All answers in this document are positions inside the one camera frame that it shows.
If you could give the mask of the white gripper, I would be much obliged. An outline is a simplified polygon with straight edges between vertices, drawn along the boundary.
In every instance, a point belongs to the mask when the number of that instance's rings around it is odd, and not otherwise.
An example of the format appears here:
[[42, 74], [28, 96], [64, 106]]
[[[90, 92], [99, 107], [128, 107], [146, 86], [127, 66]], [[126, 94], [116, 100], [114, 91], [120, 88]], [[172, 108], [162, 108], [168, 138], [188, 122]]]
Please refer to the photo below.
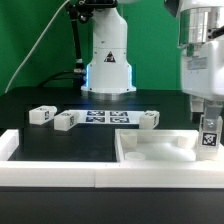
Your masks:
[[183, 51], [181, 89], [191, 95], [192, 121], [200, 120], [204, 112], [204, 99], [224, 101], [224, 41], [204, 44], [196, 57], [188, 57]]

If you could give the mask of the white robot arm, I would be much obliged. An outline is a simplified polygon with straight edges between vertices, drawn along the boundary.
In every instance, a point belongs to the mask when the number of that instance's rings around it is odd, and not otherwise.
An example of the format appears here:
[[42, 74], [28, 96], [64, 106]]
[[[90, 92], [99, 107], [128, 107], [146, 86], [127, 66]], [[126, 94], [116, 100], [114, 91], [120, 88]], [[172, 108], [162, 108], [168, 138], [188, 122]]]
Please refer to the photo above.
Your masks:
[[[93, 19], [93, 58], [82, 89], [95, 96], [134, 92], [126, 59], [127, 23], [117, 5], [129, 0], [81, 0], [82, 20]], [[181, 88], [197, 98], [206, 121], [216, 120], [224, 103], [224, 0], [163, 0], [179, 20]]]

